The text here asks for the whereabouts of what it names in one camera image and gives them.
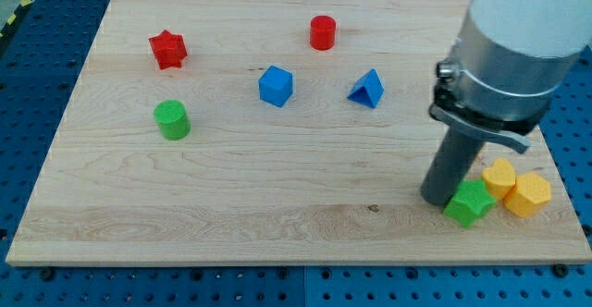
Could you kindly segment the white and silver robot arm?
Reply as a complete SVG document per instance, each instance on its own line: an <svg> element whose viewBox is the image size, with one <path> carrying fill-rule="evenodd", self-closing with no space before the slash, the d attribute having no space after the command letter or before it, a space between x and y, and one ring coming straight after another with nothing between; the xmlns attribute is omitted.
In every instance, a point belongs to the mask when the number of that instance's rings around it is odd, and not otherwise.
<svg viewBox="0 0 592 307"><path fill-rule="evenodd" d="M442 150L502 144L522 154L553 93L591 40L591 0L471 0L436 65L431 116Z"/></svg>

